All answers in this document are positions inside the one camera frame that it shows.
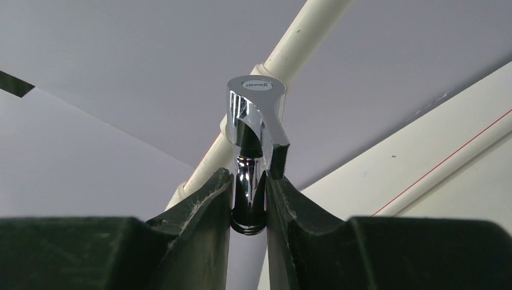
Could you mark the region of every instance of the white pipe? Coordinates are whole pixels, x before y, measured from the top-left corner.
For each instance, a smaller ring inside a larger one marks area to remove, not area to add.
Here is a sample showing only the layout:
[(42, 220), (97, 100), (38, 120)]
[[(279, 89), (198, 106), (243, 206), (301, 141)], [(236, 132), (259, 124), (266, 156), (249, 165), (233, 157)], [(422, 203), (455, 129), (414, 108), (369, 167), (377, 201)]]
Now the white pipe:
[[(308, 0), (267, 61), (256, 65), (251, 74), (274, 77), (290, 88), (295, 76), (351, 2), (352, 0)], [(189, 180), (178, 186), (166, 210), (201, 188), (217, 169), (228, 167), (232, 162), (232, 146), (225, 137), (225, 127), (226, 116), (220, 122), (221, 134)]]
[(377, 210), (373, 216), (394, 216), (510, 131), (512, 131), (512, 109), (501, 115), (496, 121)]

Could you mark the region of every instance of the chrome finish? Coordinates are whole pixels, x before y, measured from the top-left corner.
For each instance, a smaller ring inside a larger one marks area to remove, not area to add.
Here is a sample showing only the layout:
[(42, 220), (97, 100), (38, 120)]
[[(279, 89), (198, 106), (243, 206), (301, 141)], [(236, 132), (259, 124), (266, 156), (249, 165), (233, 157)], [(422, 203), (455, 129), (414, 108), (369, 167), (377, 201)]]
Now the chrome finish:
[(266, 226), (265, 177), (282, 178), (290, 143), (281, 126), (286, 86), (266, 76), (242, 76), (228, 82), (226, 134), (236, 166), (231, 226), (257, 234)]

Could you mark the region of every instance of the faucet handle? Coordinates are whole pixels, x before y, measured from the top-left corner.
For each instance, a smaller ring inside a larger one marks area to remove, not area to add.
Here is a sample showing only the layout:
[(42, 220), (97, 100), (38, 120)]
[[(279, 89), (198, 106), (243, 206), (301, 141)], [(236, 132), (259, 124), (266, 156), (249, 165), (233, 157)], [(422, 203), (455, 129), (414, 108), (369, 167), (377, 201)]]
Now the faucet handle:
[(290, 146), (280, 122), (285, 92), (285, 84), (268, 76), (241, 76), (228, 82), (228, 139), (242, 151), (244, 144), (250, 147), (254, 144), (248, 143), (259, 141), (256, 147), (261, 147), (267, 174), (274, 179), (284, 176)]

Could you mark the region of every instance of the white surface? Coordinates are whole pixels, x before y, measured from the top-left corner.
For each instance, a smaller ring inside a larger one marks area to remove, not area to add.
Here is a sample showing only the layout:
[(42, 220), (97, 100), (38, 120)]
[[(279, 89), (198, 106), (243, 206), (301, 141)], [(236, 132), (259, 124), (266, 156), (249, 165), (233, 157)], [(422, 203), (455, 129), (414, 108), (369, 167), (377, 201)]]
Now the white surface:
[(481, 219), (512, 234), (512, 134), (436, 185), (399, 216)]
[(148, 219), (192, 171), (37, 88), (0, 102), (0, 216)]
[[(344, 220), (393, 215), (512, 129), (511, 91), (509, 63), (302, 192)], [(270, 289), (267, 255), (258, 288)]]

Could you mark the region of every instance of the red line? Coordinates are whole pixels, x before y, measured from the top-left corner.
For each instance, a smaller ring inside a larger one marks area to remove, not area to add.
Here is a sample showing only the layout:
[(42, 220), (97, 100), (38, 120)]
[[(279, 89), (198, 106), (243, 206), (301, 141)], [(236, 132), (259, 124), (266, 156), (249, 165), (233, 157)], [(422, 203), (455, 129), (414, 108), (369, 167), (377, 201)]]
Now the red line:
[(423, 178), (425, 178), (428, 174), (432, 173), (435, 169), (437, 169), (439, 166), (441, 166), (443, 163), (445, 163), (448, 159), (450, 159), (452, 156), (457, 154), (460, 150), (462, 150), (464, 147), (466, 147), (469, 143), (471, 143), (473, 140), (477, 139), (480, 135), (482, 135), (487, 129), (494, 126), (497, 122), (499, 122), (501, 119), (503, 119), (506, 115), (508, 115), (510, 112), (512, 112), (512, 109), (510, 109), (508, 112), (506, 112), (503, 116), (499, 117), (496, 121), (492, 122), (491, 125), (487, 126), (484, 130), (480, 131), (480, 133), (476, 134), (473, 138), (471, 138), (468, 142), (466, 142), (464, 145), (462, 145), (459, 149), (457, 149), (454, 153), (450, 154), (450, 156), (446, 157), (444, 160), (442, 160), (439, 164), (437, 164), (434, 168), (430, 169), (427, 173), (425, 173), (420, 179), (416, 180), (413, 184), (411, 184), (409, 187), (404, 189), (399, 195), (395, 196), (392, 200), (390, 200), (387, 204), (385, 204), (383, 207), (381, 207), (379, 210), (377, 210), (374, 214), (371, 216), (376, 215), (380, 211), (382, 211), (385, 207), (387, 207), (390, 203), (394, 202), (397, 198), (399, 198), (402, 194), (404, 194), (406, 191), (408, 191), (411, 187), (416, 185), (418, 182), (420, 182)]

